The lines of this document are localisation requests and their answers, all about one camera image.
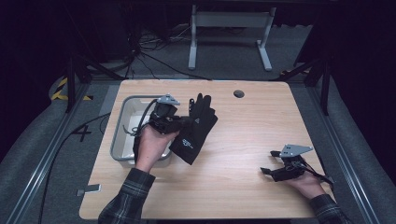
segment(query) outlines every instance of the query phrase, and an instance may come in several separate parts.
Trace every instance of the wooden tabletop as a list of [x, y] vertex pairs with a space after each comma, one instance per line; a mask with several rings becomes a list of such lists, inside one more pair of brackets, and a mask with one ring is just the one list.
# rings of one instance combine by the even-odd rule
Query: wooden tabletop
[[[237, 98], [234, 91], [245, 96]], [[205, 140], [193, 165], [172, 155], [170, 164], [153, 168], [157, 178], [143, 207], [142, 218], [289, 218], [313, 217], [308, 201], [292, 187], [274, 182], [260, 167], [278, 169], [283, 163], [270, 155], [286, 144], [312, 147], [298, 107], [284, 82], [206, 80], [127, 80], [120, 89], [93, 166], [89, 185], [100, 192], [85, 194], [80, 216], [97, 219], [129, 173], [110, 156], [120, 109], [132, 95], [170, 93], [188, 115], [190, 98], [212, 96], [219, 121]], [[305, 160], [324, 174], [315, 150]], [[326, 192], [332, 195], [327, 184]]]

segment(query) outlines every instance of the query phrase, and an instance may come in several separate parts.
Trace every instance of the sleeve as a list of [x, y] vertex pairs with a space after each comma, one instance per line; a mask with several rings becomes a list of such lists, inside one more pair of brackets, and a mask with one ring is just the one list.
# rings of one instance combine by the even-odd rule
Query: sleeve
[[104, 208], [98, 223], [140, 223], [143, 204], [155, 176], [133, 168], [119, 194]]
[[322, 194], [318, 197], [313, 198], [309, 204], [314, 209], [315, 215], [318, 218], [319, 223], [324, 224], [351, 224], [353, 223], [347, 216], [341, 211], [341, 208], [337, 203], [330, 197], [329, 194]]

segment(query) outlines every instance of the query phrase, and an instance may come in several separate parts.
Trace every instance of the gray floor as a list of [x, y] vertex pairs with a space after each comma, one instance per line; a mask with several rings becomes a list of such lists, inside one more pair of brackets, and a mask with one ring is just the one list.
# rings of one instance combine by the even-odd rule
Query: gray floor
[[[212, 79], [267, 81], [278, 77], [280, 71], [292, 68], [309, 30], [310, 27], [300, 26], [274, 27], [271, 30], [266, 48], [273, 66], [272, 72], [264, 71], [259, 52], [255, 47], [255, 41], [261, 35], [260, 30], [230, 32], [230, 30], [214, 29], [199, 32], [197, 66], [194, 71], [187, 68], [190, 42], [189, 37], [184, 36], [186, 39], [181, 39], [166, 48], [145, 51], [184, 74], [175, 72], [149, 57], [139, 56], [141, 61], [137, 59], [134, 61], [128, 77], [189, 78], [186, 74], [194, 74]], [[114, 63], [106, 64], [109, 67], [113, 65]], [[118, 73], [124, 76], [126, 69]], [[61, 79], [60, 77], [49, 90], [49, 96], [54, 93]], [[374, 211], [379, 223], [396, 223], [395, 186], [382, 170], [353, 118], [350, 117], [335, 84], [331, 83], [330, 116], [323, 117], [317, 103], [320, 83], [315, 88], [307, 88], [301, 82], [303, 79], [304, 75], [292, 78], [289, 81], [290, 88], [326, 173], [336, 181], [334, 195], [337, 202], [355, 223], [375, 223], [375, 220], [366, 219], [367, 211], [364, 210], [367, 207]], [[81, 101], [76, 106], [70, 122], [64, 127], [61, 140], [80, 124], [109, 112], [119, 85], [119, 81], [100, 75], [94, 76], [89, 87], [78, 84], [81, 90], [87, 88], [82, 92], [84, 95], [93, 96], [93, 100]], [[29, 180], [35, 176], [34, 170], [43, 155], [49, 146], [53, 145], [53, 136], [66, 116], [64, 113], [66, 104], [67, 102], [63, 100], [52, 101], [51, 106], [31, 123], [0, 164], [0, 202], [2, 202], [0, 223], [6, 223], [7, 218], [16, 212], [21, 212], [17, 216], [20, 223], [38, 222], [45, 179], [41, 185], [37, 183], [39, 188], [37, 192], [32, 191], [31, 201], [24, 201], [27, 202], [25, 206], [16, 207], [16, 205], [20, 204], [18, 200], [22, 199], [21, 196]], [[336, 133], [335, 138], [329, 131], [328, 122]], [[83, 141], [80, 134], [71, 134], [65, 140], [50, 172], [42, 223], [95, 222], [79, 217], [78, 209], [82, 197], [76, 196], [76, 190], [83, 189], [88, 183], [105, 128], [106, 117], [102, 117], [88, 124], [88, 132], [91, 133], [85, 135]], [[353, 183], [340, 165], [342, 161], [337, 157], [336, 143], [340, 143], [347, 154], [348, 161], [366, 195], [351, 189]], [[367, 198], [368, 206], [367, 204], [361, 206], [361, 197]], [[294, 219], [292, 223], [317, 223], [317, 221], [313, 218]]]

